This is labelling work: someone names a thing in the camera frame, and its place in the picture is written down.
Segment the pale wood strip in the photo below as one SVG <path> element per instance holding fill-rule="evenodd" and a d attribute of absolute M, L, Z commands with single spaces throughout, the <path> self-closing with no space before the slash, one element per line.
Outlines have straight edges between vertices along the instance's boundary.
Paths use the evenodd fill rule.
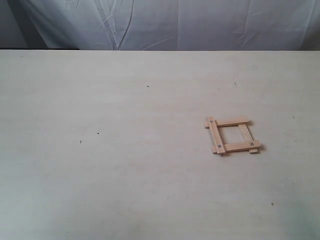
<path fill-rule="evenodd" d="M 235 117 L 231 119 L 224 119 L 224 120 L 215 120 L 217 127 L 231 127 L 231 126 L 238 126 L 241 124 L 247 124 L 250 120 L 247 117 Z"/>

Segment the wood strip with grain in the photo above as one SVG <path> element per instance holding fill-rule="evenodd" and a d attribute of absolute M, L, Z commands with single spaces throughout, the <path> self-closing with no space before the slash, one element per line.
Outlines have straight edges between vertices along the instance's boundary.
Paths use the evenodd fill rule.
<path fill-rule="evenodd" d="M 211 132 L 211 135 L 213 137 L 214 148 L 215 148 L 216 153 L 218 155 L 222 155 L 222 154 L 226 153 L 222 138 L 221 138 L 219 130 L 218 130 L 216 120 L 213 117 L 209 116 L 209 117 L 207 117 L 207 124 L 208 124 L 209 130 Z"/>

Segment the white backdrop curtain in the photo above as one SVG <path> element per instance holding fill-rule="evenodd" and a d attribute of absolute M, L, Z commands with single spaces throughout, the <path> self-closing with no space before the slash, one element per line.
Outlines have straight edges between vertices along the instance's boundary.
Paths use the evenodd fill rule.
<path fill-rule="evenodd" d="M 320 48 L 317 0 L 3 0 L 3 49 Z"/>

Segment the wood strip front bar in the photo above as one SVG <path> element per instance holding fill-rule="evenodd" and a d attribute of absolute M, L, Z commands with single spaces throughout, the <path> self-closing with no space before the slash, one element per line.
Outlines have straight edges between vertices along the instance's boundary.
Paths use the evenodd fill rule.
<path fill-rule="evenodd" d="M 212 147 L 213 154 L 225 154 L 232 152 L 241 152 L 248 151 L 250 154 L 255 154 L 258 152 L 258 149 L 261 147 L 261 143 L 258 140 L 238 142 L 238 143 L 227 143 L 224 144 L 224 151 L 219 150 L 217 152 L 215 146 Z"/>

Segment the wood strip post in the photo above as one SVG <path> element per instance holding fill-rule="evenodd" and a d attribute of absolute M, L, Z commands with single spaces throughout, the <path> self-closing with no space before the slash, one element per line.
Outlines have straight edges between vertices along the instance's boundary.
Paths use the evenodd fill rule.
<path fill-rule="evenodd" d="M 249 129 L 248 129 L 248 127 L 247 127 L 246 124 L 239 124 L 239 125 L 238 125 L 238 128 L 239 128 L 239 131 L 240 131 L 240 133 L 241 133 L 241 136 L 242 136 L 242 138 L 243 138 L 243 140 L 244 140 L 245 142 L 251 142 L 251 141 L 253 141 L 253 137 L 252 137 L 252 135 L 251 135 L 251 133 L 250 133 L 250 131 L 249 131 Z M 249 149 L 248 152 L 249 152 L 251 155 L 253 155 L 253 154 L 257 154 L 257 153 L 259 152 L 259 150 L 258 150 L 257 148 L 255 148 L 255 149 Z"/>

